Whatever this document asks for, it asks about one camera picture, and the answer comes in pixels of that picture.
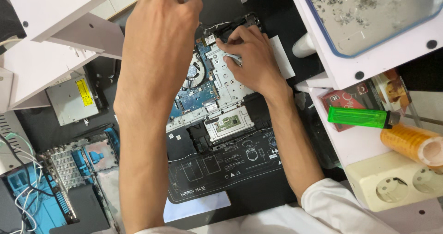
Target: hand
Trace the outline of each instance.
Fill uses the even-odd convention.
[[[114,110],[134,121],[155,108],[166,124],[188,72],[202,0],[139,0],[126,23]]]
[[[268,35],[262,34],[257,26],[239,26],[229,36],[228,43],[224,44],[221,39],[216,39],[216,43],[224,52],[241,56],[242,67],[228,56],[223,60],[235,79],[247,88],[262,94],[267,101],[276,95],[292,95],[280,73]]]

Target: black cable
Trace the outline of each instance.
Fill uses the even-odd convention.
[[[53,194],[49,194],[49,193],[47,193],[47,192],[45,192],[45,191],[43,191],[43,190],[40,190],[40,189],[38,189],[38,188],[35,188],[35,187],[33,187],[33,186],[31,185],[31,183],[30,183],[29,171],[27,170],[27,168],[26,168],[26,166],[25,166],[25,163],[23,163],[22,160],[19,159],[19,157],[17,156],[17,154],[14,152],[14,149],[12,148],[11,144],[10,144],[10,143],[9,143],[9,142],[3,137],[3,135],[1,135],[1,134],[0,134],[0,139],[1,139],[1,140],[6,144],[6,146],[9,148],[9,151],[11,151],[12,155],[14,156],[14,158],[20,163],[20,165],[22,165],[22,166],[24,167],[24,169],[25,169],[25,173],[26,173],[26,177],[27,177],[27,180],[28,180],[28,183],[29,183],[29,188],[31,188],[31,189],[33,189],[33,190],[35,190],[35,191],[37,191],[37,192],[41,192],[41,193],[43,193],[44,195],[48,195],[49,197],[54,197]]]

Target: black desk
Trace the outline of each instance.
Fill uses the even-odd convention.
[[[200,21],[204,24],[226,22],[250,11],[256,12],[269,37],[275,35],[280,37],[286,55],[296,73],[295,78],[288,79],[290,85],[324,71],[316,54],[304,59],[298,59],[292,54],[292,45],[306,33],[306,28],[293,0],[248,0],[243,5],[240,0],[203,0],[203,3],[204,8],[200,15]],[[128,15],[121,17],[116,23],[125,26]],[[201,34],[202,32],[199,29],[196,36]],[[117,83],[116,79],[112,83],[107,78],[112,73],[112,67],[113,60],[103,57],[99,57],[86,65],[92,76],[95,76],[95,74],[102,76],[97,78],[97,89],[103,92],[106,99],[105,104],[108,105],[107,110],[90,118],[89,126],[85,126],[81,121],[60,127],[52,108],[16,111],[17,117],[37,152],[66,143],[74,136],[103,124],[114,123],[118,131],[113,110]],[[307,96],[306,99],[305,109],[299,110],[299,112],[314,148],[317,150],[333,150],[316,109],[307,108],[312,104],[310,97]],[[42,131],[43,129],[54,129],[54,131],[50,133]],[[346,179],[343,170],[339,168],[324,169],[324,173],[327,177],[338,181]],[[296,201],[283,170],[246,180],[235,188],[227,190],[227,193],[232,202],[231,206],[169,222],[167,225],[180,229],[191,229]]]

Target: person's left hand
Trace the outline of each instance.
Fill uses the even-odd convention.
[[[166,125],[192,59],[202,0],[139,0],[126,23],[114,110],[119,123],[147,110]]]

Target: person's right hand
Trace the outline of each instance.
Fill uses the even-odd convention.
[[[226,53],[239,55],[240,67],[229,56],[224,56],[230,71],[237,81],[262,94],[267,101],[276,95],[292,95],[292,90],[280,73],[268,35],[257,26],[239,26],[229,36],[228,43],[216,39],[217,46]]]

